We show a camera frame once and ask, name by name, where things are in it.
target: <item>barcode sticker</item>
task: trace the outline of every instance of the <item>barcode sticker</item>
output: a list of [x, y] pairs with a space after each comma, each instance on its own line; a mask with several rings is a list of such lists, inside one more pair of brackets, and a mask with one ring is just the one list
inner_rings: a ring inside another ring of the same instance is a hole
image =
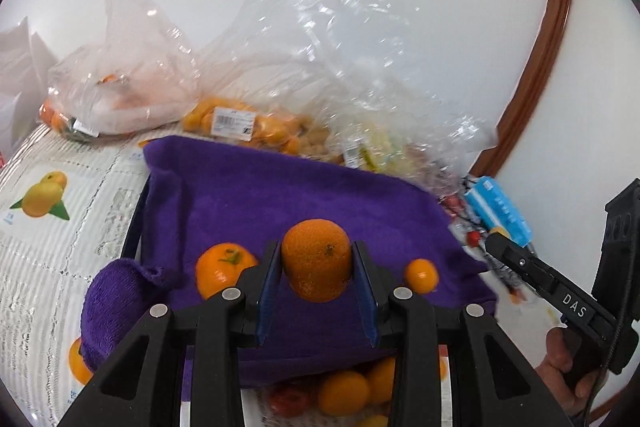
[[80, 131], [81, 133], [84, 133], [93, 138], [97, 138], [98, 136], [100, 136], [100, 133], [98, 131], [91, 129], [91, 127], [86, 126], [80, 120], [74, 121], [73, 128], [74, 128], [74, 131]]
[[217, 107], [213, 111], [211, 136], [248, 142], [254, 133], [255, 116], [256, 114], [251, 111]]
[[359, 169], [362, 165], [360, 157], [360, 140], [351, 139], [342, 143], [344, 165], [350, 169]]

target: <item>small orange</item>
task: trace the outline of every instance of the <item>small orange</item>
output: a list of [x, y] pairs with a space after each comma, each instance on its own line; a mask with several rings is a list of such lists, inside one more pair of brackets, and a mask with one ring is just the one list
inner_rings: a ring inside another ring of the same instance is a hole
[[282, 147], [281, 152], [292, 156], [298, 156], [298, 154], [300, 154], [300, 138], [297, 136], [289, 138], [286, 144]]
[[365, 408], [369, 393], [369, 383], [360, 373], [337, 371], [320, 385], [318, 409], [329, 416], [350, 416]]
[[213, 124], [213, 113], [206, 114], [200, 120], [200, 132], [204, 134], [204, 136], [210, 136], [211, 134], [211, 125]]
[[68, 118], [64, 116], [62, 113], [55, 111], [51, 115], [50, 125], [54, 131], [62, 133], [63, 131], [69, 128], [69, 121], [68, 121]]
[[42, 106], [40, 106], [40, 120], [42, 123], [51, 126], [51, 117], [53, 116], [53, 109], [51, 108], [51, 102], [49, 99], [45, 100]]
[[258, 110], [253, 105], [249, 105], [242, 100], [231, 100], [228, 107], [230, 107], [231, 109], [237, 109], [238, 111], [258, 112]]
[[239, 141], [238, 145], [242, 147], [249, 147], [249, 149], [260, 149], [262, 148], [262, 140], [252, 138], [248, 142]]
[[153, 142], [154, 140], [157, 140], [158, 138], [149, 138], [148, 140], [142, 140], [138, 142], [138, 147], [140, 147], [140, 149], [143, 149], [145, 147], [145, 145], [150, 144], [151, 142]]
[[309, 219], [282, 240], [282, 266], [293, 291], [311, 302], [340, 296], [351, 278], [351, 245], [332, 221]]
[[84, 360], [82, 359], [82, 355], [80, 354], [80, 342], [81, 339], [77, 338], [76, 341], [71, 344], [71, 348], [69, 349], [69, 369], [71, 369], [71, 373], [76, 377], [76, 380], [80, 382], [82, 385], [86, 385], [86, 383], [91, 380], [91, 377], [94, 375], [91, 370], [86, 367]]
[[404, 280], [416, 293], [432, 292], [440, 281], [438, 270], [431, 261], [415, 259], [404, 269]]
[[308, 131], [314, 126], [314, 119], [308, 114], [299, 114], [296, 118], [303, 131]]
[[394, 393], [394, 379], [396, 377], [396, 357], [380, 360], [367, 373], [369, 388], [369, 403], [381, 405], [391, 400]]
[[291, 136], [298, 136], [300, 133], [300, 122], [295, 114], [290, 112], [279, 112], [278, 117]]
[[507, 229], [503, 227], [493, 227], [491, 230], [489, 230], [489, 233], [501, 233], [507, 239], [511, 239], [511, 234], [507, 232]]
[[210, 96], [209, 98], [200, 100], [198, 102], [198, 105], [196, 105], [196, 107], [194, 107], [193, 110], [191, 111], [191, 114], [193, 114], [194, 117], [197, 117], [198, 121], [200, 121], [203, 116], [205, 116], [210, 112], [213, 112], [213, 110], [217, 108], [219, 105], [227, 107], [226, 104], [228, 104], [227, 99], [220, 98], [217, 96]]
[[188, 112], [182, 118], [182, 129], [187, 132], [197, 132], [200, 128], [200, 120], [202, 120], [202, 117], [199, 114], [193, 111]]
[[447, 362], [440, 357], [440, 380], [447, 378]]
[[375, 414], [365, 418], [356, 427], [387, 427], [389, 425], [389, 418], [382, 416], [381, 414]]
[[328, 127], [315, 127], [310, 129], [305, 137], [311, 145], [324, 145], [330, 134], [331, 130]]
[[280, 118], [275, 116], [257, 116], [255, 118], [255, 138], [264, 140], [269, 145], [278, 146], [284, 144], [290, 136]]
[[236, 285], [242, 270], [258, 264], [246, 249], [234, 243], [209, 248], [196, 263], [196, 287], [203, 299]]

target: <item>hand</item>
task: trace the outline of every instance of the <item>hand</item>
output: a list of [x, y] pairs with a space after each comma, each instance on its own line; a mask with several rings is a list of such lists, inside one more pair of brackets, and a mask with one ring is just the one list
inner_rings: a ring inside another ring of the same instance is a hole
[[591, 388], [598, 378], [598, 371], [592, 371], [582, 377], [575, 390], [569, 389], [562, 374], [571, 370], [574, 359], [564, 344], [562, 329], [553, 328], [546, 334], [546, 356], [536, 368], [536, 372], [567, 415], [573, 416], [587, 405]]

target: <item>blue package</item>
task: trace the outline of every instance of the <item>blue package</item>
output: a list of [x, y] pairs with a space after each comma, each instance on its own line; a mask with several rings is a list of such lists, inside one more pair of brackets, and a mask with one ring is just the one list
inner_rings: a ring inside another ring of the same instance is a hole
[[511, 235], [511, 240], [521, 247], [531, 242], [533, 233], [529, 225], [493, 178], [478, 178], [464, 198], [487, 230], [503, 227]]

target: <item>wooden frame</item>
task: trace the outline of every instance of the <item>wooden frame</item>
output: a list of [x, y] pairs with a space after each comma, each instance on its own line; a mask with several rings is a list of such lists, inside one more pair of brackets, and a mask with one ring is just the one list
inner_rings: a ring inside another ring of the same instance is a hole
[[486, 150], [471, 168], [474, 176], [495, 176], [524, 132], [556, 63], [572, 0], [548, 0], [540, 31], [516, 92], [497, 125], [498, 145]]

